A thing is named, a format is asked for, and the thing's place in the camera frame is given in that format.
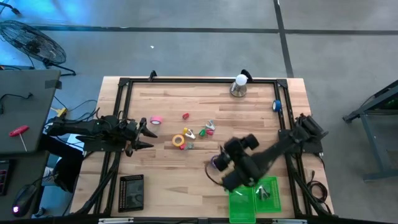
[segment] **white ball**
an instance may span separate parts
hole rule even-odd
[[[245,75],[238,75],[235,79],[236,84],[243,86],[248,82],[248,78]]]

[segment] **green container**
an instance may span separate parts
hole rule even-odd
[[[240,186],[229,193],[229,222],[255,223],[254,194],[252,187]]]
[[[269,198],[261,200],[259,196],[259,187],[270,193]],[[256,202],[256,212],[275,213],[282,211],[280,204],[278,181],[276,177],[266,177],[261,179],[254,187],[254,200]]]

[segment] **gray floor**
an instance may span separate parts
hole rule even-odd
[[[271,0],[111,2],[10,0],[24,16],[18,18],[5,9],[0,20],[42,25],[277,28]],[[287,29],[398,29],[398,2],[393,0],[279,2]],[[148,75],[156,70],[161,76],[229,77],[246,68],[255,77],[286,77],[278,34],[45,33],[65,49],[64,65],[78,72],[76,77],[62,78],[63,90],[56,94],[69,107],[97,98],[105,75]],[[323,147],[336,214],[397,222],[398,178],[367,184],[362,181],[363,174],[377,171],[376,161],[362,124],[354,121],[348,125],[341,117],[397,79],[398,36],[288,35],[287,43],[294,75],[305,80],[313,116],[329,130]],[[0,49],[0,63],[30,64],[8,43],[0,42]],[[79,117],[92,107],[85,105],[71,117]]]

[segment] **computer mouse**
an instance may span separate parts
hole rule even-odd
[[[30,205],[35,195],[37,187],[33,184],[23,186],[14,199],[12,204],[12,214],[15,217],[23,217],[29,211]]]

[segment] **masking tape roll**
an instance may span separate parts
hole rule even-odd
[[[180,147],[180,146],[182,146],[182,145],[184,144],[185,140],[184,140],[184,137],[183,137],[181,134],[176,134],[176,135],[173,137],[172,142],[173,142],[173,145],[174,145],[174,146]]]
[[[151,116],[150,123],[151,124],[162,124],[163,118],[161,116]]]

